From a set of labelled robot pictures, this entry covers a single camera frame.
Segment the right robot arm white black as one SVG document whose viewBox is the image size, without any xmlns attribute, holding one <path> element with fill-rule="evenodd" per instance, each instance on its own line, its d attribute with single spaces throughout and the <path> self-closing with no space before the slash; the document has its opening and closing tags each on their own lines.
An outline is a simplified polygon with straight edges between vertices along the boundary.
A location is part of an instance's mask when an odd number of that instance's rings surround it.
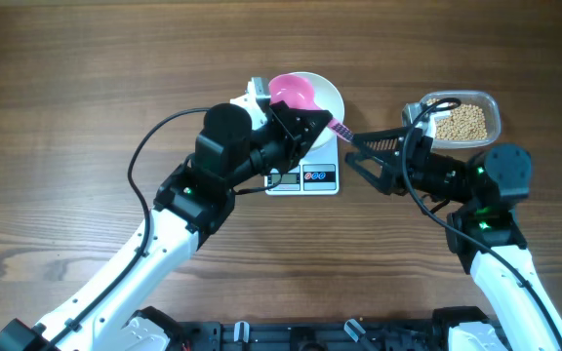
<svg viewBox="0 0 562 351">
<path fill-rule="evenodd" d="M 432 152 L 419 128 L 356 134 L 346 163 L 384 195 L 410 195 L 444 228 L 449 250 L 494 309 L 514 350 L 562 350 L 562 319 L 537 275 L 515 214 L 532 160 L 498 144 L 467 161 Z"/>
</svg>

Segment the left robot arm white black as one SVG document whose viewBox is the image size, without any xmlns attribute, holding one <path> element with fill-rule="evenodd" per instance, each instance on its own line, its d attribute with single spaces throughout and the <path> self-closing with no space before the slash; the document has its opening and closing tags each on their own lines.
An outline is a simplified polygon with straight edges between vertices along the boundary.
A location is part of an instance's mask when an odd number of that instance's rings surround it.
<svg viewBox="0 0 562 351">
<path fill-rule="evenodd" d="M 143 221 L 117 254 L 71 299 L 30 327 L 18 319 L 0 331 L 0 350 L 168 350 L 171 331 L 139 310 L 176 267 L 192 258 L 235 206 L 235 186 L 295 167 L 333 116 L 284 102 L 253 129 L 231 103 L 203 109 L 195 151 L 164 180 Z"/>
</svg>

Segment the pink plastic measuring scoop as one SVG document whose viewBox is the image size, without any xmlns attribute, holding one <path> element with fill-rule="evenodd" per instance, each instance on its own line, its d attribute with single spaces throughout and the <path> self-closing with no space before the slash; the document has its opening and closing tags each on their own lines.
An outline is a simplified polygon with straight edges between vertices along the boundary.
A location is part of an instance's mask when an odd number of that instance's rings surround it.
<svg viewBox="0 0 562 351">
<path fill-rule="evenodd" d="M 314 103 L 314 90 L 311 84 L 293 73 L 282 74 L 274 77 L 269 82 L 271 102 L 284 101 L 289 107 L 302 110 L 323 110 Z M 327 141 L 340 138 L 351 143 L 353 132 L 342 122 L 333 117 L 328 127 L 320 134 L 312 145 L 318 148 Z"/>
</svg>

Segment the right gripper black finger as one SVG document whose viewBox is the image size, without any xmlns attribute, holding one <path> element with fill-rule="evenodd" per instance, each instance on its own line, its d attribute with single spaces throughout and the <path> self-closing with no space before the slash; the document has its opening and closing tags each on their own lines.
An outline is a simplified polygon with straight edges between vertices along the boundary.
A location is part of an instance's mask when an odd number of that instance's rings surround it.
<svg viewBox="0 0 562 351">
<path fill-rule="evenodd" d="M 399 151 L 408 131 L 407 127 L 355 134 L 352 145 L 359 150 L 370 152 Z"/>
<path fill-rule="evenodd" d="M 346 153 L 344 161 L 381 194 L 398 192 L 397 171 L 384 161 L 360 152 Z"/>
</svg>

